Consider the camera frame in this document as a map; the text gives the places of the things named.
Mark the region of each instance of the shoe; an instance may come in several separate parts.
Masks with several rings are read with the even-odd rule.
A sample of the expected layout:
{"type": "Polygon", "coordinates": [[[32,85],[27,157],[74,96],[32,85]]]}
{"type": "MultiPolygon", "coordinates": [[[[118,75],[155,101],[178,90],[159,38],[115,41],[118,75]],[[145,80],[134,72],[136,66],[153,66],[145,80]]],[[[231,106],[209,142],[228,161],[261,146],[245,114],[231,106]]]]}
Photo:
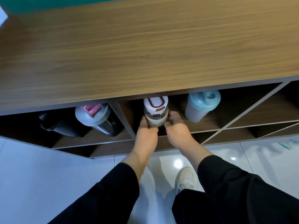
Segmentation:
{"type": "Polygon", "coordinates": [[[176,194],[183,189],[197,189],[197,175],[191,167],[184,167],[176,177],[176,194]]]}

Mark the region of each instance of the glossy floor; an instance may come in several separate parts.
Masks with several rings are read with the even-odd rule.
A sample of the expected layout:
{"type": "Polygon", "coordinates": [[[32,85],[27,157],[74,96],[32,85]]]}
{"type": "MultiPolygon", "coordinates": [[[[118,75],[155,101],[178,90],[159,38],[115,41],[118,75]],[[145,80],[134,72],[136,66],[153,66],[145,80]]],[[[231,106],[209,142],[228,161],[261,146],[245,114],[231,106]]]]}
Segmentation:
{"type": "MultiPolygon", "coordinates": [[[[299,136],[207,148],[299,198],[299,136]]],[[[0,139],[1,223],[49,222],[122,159],[92,160],[0,139]]],[[[185,166],[191,165],[178,150],[153,154],[129,223],[173,223],[175,178],[185,166]]],[[[197,190],[203,191],[199,182],[197,190]]]]}

